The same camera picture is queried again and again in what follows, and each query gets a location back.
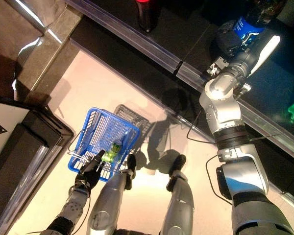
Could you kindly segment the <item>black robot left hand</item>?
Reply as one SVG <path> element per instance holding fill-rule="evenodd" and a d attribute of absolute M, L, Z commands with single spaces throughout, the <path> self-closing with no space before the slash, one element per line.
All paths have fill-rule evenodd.
<path fill-rule="evenodd" d="M 90 195 L 91 190 L 98 183 L 101 171 L 105 165 L 105 162 L 102 160 L 104 153 L 105 150 L 101 150 L 89 163 L 81 168 L 75 178 L 74 186 L 76 188 L 85 189 Z"/>

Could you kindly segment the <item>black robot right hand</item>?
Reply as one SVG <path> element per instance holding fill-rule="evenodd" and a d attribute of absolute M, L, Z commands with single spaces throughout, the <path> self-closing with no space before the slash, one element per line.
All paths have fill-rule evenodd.
<path fill-rule="evenodd" d="M 270 29 L 239 20 L 224 23 L 217 30 L 216 41 L 224 57 L 243 65 L 249 77 L 270 57 L 281 39 Z"/>

